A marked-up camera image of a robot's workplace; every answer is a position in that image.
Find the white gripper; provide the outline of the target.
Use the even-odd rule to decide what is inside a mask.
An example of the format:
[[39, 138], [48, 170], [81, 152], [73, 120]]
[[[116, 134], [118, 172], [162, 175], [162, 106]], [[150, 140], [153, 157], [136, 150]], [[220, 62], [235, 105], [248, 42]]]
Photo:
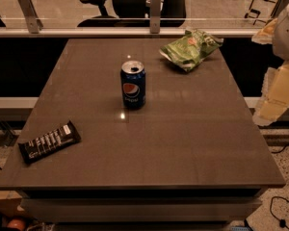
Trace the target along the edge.
[[252, 120], [268, 126], [276, 122], [289, 107], [289, 3], [278, 15], [251, 38], [258, 44], [273, 44], [276, 56], [285, 60], [279, 68], [269, 67], [262, 84]]

